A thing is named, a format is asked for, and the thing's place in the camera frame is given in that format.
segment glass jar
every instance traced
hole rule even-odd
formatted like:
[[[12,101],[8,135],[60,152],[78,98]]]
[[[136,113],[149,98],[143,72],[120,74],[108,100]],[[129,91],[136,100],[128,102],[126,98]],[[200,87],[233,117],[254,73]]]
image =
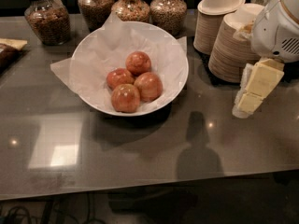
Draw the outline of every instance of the glass jar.
[[[152,0],[150,15],[154,25],[177,35],[184,25],[187,4],[184,0]]]
[[[114,2],[114,0],[78,0],[80,13],[91,32],[104,24]]]
[[[70,39],[69,14],[61,0],[30,0],[25,10],[36,36],[45,45],[61,45]]]
[[[150,6],[143,0],[119,0],[111,10],[122,21],[150,22]]]

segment white parchment paper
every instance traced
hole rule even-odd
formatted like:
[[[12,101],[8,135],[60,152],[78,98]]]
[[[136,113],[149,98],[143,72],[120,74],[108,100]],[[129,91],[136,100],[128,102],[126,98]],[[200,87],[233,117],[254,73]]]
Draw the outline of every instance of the white parchment paper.
[[[111,13],[102,28],[81,41],[72,58],[53,63],[50,68],[90,106],[112,115],[137,116],[167,105],[182,90],[189,70],[186,47],[186,37],[177,41],[158,27],[124,22]],[[118,67],[125,68],[126,57],[136,50],[149,55],[152,71],[161,78],[164,92],[157,100],[143,103],[134,114],[116,112],[106,77]]]

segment stainless steel countertop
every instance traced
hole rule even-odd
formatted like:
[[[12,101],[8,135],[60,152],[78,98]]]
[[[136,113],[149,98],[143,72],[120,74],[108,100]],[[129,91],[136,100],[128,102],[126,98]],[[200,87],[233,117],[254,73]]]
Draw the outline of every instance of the stainless steel countertop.
[[[27,39],[0,75],[0,199],[114,189],[299,168],[299,84],[281,83],[249,119],[232,107],[238,86],[211,85],[192,45],[185,89],[162,110],[118,118],[86,105],[50,71],[89,32],[71,15],[72,40],[41,45],[24,17],[0,18],[0,37]]]

